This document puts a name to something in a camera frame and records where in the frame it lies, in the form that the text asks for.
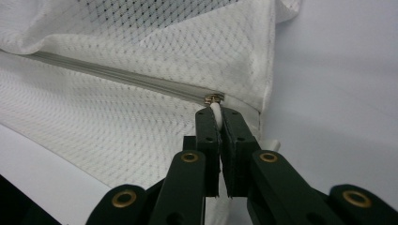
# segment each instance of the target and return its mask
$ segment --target white mesh fabric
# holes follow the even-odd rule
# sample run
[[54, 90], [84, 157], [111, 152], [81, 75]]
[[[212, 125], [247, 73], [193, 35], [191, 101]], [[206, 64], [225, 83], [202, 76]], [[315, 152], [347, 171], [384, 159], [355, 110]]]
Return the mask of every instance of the white mesh fabric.
[[[277, 3], [280, 21], [297, 13], [297, 0]], [[0, 3], [0, 48], [204, 86], [262, 111], [274, 25], [273, 0], [9, 0]]]
[[[256, 112], [271, 90], [275, 21], [298, 8], [298, 0], [3, 0], [0, 49], [221, 91], [258, 128]], [[182, 137], [194, 135], [199, 109], [0, 52], [0, 122], [110, 187], [148, 188], [163, 178]], [[223, 224], [226, 205], [207, 202], [207, 224]]]
[[[0, 80], [4, 125], [110, 187], [149, 188], [164, 178], [174, 154], [182, 149], [183, 136], [194, 135], [194, 115], [202, 109], [3, 52]], [[207, 224], [223, 224], [227, 205], [225, 193], [217, 200], [207, 199]]]

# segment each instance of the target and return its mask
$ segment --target metal pin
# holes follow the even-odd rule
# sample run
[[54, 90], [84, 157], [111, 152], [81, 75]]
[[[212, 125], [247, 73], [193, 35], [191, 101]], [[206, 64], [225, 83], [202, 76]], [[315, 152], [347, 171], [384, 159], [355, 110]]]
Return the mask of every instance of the metal pin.
[[275, 162], [278, 160], [278, 157], [273, 155], [272, 153], [263, 153], [260, 155], [260, 158], [265, 162]]
[[[120, 197], [122, 196], [127, 197], [127, 199], [125, 201], [121, 200]], [[114, 197], [112, 198], [112, 205], [116, 208], [124, 208], [133, 204], [136, 199], [137, 199], [137, 194], [130, 189], [126, 189], [114, 195]]]
[[194, 162], [197, 161], [199, 157], [194, 153], [186, 153], [181, 156], [181, 159], [185, 162]]
[[343, 197], [347, 202], [354, 204], [357, 207], [369, 208], [372, 206], [372, 201], [366, 195], [356, 190], [346, 190], [343, 192]]

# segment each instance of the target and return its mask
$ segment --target zipper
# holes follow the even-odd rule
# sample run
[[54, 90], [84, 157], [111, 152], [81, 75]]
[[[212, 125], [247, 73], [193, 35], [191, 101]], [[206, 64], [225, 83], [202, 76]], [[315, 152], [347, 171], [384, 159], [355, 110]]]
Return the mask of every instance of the zipper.
[[198, 87], [179, 82], [171, 82], [159, 78], [152, 78], [143, 74], [88, 63], [53, 53], [36, 52], [33, 54], [18, 56], [37, 60], [52, 66], [90, 74], [113, 82], [139, 86], [144, 89], [162, 93], [167, 96], [180, 98], [200, 105], [209, 106], [212, 102], [221, 103], [224, 98], [224, 93], [204, 87]]

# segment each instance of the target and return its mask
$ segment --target white surface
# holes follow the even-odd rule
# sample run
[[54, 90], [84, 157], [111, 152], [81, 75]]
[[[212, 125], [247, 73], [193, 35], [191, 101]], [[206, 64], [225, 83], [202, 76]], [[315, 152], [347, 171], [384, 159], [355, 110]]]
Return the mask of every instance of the white surface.
[[[398, 1], [304, 1], [277, 26], [266, 139], [311, 186], [369, 189], [398, 209]], [[230, 224], [248, 224], [234, 201]]]
[[0, 173], [62, 224], [84, 224], [110, 189], [1, 125], [0, 143]]

